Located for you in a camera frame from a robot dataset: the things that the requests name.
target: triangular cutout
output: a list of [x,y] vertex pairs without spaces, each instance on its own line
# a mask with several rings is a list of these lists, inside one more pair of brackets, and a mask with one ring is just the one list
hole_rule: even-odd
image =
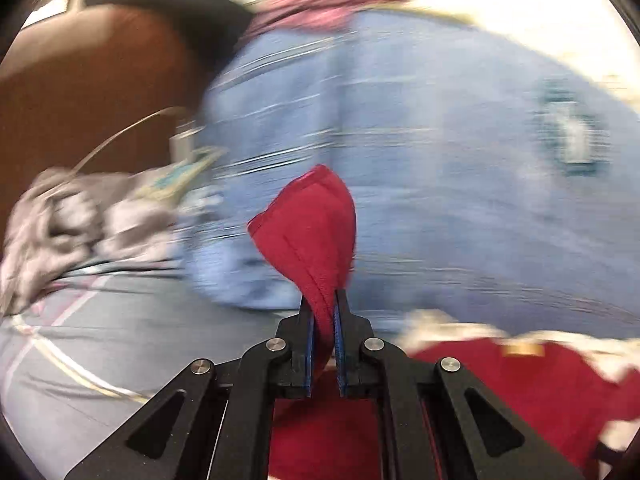
[[489,456],[498,458],[507,451],[524,444],[523,434],[516,430],[478,392],[472,388],[466,390],[465,399]]
[[149,458],[160,458],[184,404],[184,397],[184,391],[175,392],[127,439],[127,447]]

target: red cloth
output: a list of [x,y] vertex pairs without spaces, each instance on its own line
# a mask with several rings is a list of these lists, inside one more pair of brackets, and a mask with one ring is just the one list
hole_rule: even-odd
[[358,7],[407,0],[264,0],[258,6],[244,40],[274,28],[305,28],[319,32],[343,30]]
[[[355,211],[344,183],[325,166],[287,185],[248,226],[258,249],[307,298],[319,329],[320,364],[332,348],[334,291],[346,284]],[[640,374],[620,384],[601,378],[576,352],[545,344],[544,357],[504,357],[491,339],[443,342],[414,357],[455,356],[574,465],[588,473],[608,420],[640,417]],[[338,396],[334,372],[311,400],[278,406],[270,474],[280,480],[376,480],[376,417],[369,400]]]
[[316,365],[324,368],[334,347],[335,291],[346,286],[356,238],[349,190],[326,166],[287,184],[248,225],[265,259],[294,282],[316,318]]

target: gray bed sheet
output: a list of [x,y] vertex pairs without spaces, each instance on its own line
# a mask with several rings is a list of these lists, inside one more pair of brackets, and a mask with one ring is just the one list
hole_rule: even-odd
[[212,304],[171,262],[92,264],[0,325],[0,399],[47,480],[66,473],[185,366],[238,358],[282,314]]

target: pink cloth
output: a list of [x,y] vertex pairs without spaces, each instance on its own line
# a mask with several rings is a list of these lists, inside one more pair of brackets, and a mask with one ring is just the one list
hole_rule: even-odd
[[359,7],[407,0],[263,0],[244,40],[274,28],[305,28],[319,32],[343,30]]

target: black cloth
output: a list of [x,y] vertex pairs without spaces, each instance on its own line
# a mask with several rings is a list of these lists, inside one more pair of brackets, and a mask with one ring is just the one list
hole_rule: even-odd
[[231,0],[84,0],[140,7],[164,16],[198,60],[217,75],[233,58],[253,14]]

